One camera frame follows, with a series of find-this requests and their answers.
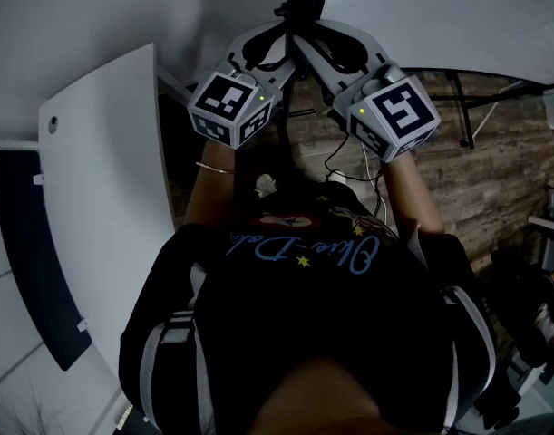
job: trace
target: shoe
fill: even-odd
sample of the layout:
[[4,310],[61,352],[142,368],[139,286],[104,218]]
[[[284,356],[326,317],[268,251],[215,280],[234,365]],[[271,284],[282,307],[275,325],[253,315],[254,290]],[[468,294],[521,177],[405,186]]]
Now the shoe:
[[327,182],[339,182],[340,184],[347,185],[347,178],[342,171],[335,169],[327,176]]
[[258,176],[257,188],[255,191],[258,193],[259,198],[268,197],[271,193],[277,191],[277,181],[271,178],[268,174],[262,174]]

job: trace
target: black cable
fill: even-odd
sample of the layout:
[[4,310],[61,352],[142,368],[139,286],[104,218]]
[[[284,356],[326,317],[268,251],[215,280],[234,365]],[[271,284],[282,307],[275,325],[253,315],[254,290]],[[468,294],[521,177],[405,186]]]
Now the black cable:
[[348,139],[349,139],[349,134],[345,133],[345,139],[341,142],[341,145],[339,145],[337,147],[337,150],[335,150],[333,153],[331,153],[329,155],[329,157],[325,160],[325,167],[329,171],[329,175],[327,176],[327,180],[329,180],[329,177],[331,177],[331,174],[336,174],[337,176],[341,176],[341,177],[344,177],[346,179],[357,180],[358,182],[373,182],[374,183],[374,190],[375,190],[375,193],[377,194],[377,201],[375,203],[375,211],[374,211],[374,217],[376,217],[377,213],[379,212],[379,207],[381,205],[381,199],[382,199],[382,196],[379,193],[379,188],[377,187],[377,183],[379,181],[379,178],[382,177],[382,170],[379,169],[379,171],[377,171],[377,174],[375,174],[375,177],[373,177],[371,179],[359,179],[359,178],[352,178],[350,176],[346,176],[345,174],[337,172],[336,169],[331,169],[327,166],[327,162],[330,159],[332,159],[338,153],[338,151],[340,149],[343,148],[343,146],[347,143]]

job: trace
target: white bracket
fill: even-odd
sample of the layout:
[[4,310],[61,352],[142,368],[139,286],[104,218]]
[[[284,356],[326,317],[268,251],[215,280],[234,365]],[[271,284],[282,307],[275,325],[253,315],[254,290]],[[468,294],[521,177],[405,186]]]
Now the white bracket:
[[87,319],[82,318],[82,320],[79,321],[79,323],[77,324],[77,330],[79,332],[83,332],[83,331],[87,330]]
[[36,176],[33,176],[33,184],[43,185],[44,184],[44,174],[37,174]]

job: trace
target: white cable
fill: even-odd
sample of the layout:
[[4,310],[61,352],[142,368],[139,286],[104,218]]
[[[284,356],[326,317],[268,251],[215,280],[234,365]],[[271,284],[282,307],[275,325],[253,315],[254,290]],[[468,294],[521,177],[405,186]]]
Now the white cable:
[[[361,144],[361,150],[364,151],[365,156],[365,169],[367,170],[367,178],[369,179],[369,183],[375,190],[375,194],[377,194],[377,187],[374,184],[374,181],[371,178],[371,174],[369,173],[369,161],[367,161],[367,153],[365,152],[364,144]],[[379,198],[382,200],[382,203],[384,204],[384,224],[387,224],[387,206],[385,205],[384,198],[380,195]]]
[[[507,85],[506,87],[502,87],[500,90],[499,90],[499,93],[503,93],[503,92],[506,92],[507,90],[511,89],[512,87],[516,87],[517,85],[519,85],[520,83],[522,83],[522,81],[516,81],[515,83],[512,83],[511,85]],[[486,121],[490,118],[491,114],[494,113],[494,110],[496,110],[496,107],[498,106],[498,101],[494,102],[494,104],[491,106],[491,110],[488,111],[488,113],[486,114],[486,116],[484,116],[484,119],[482,120],[482,122],[480,123],[480,126],[478,126],[478,128],[474,131],[474,133],[472,134],[472,138],[473,139],[476,139],[476,136],[478,135],[478,132],[480,132],[480,129],[482,129],[482,127],[484,126],[484,124],[486,124]]]

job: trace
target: white desk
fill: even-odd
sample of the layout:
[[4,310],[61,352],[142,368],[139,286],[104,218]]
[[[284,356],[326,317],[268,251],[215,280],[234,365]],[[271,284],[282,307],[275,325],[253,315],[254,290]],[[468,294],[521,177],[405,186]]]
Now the white desk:
[[89,334],[116,374],[120,335],[174,233],[156,79],[150,44],[87,74],[39,111],[55,249]]
[[554,0],[326,0],[322,18],[369,32],[404,67],[554,82]]

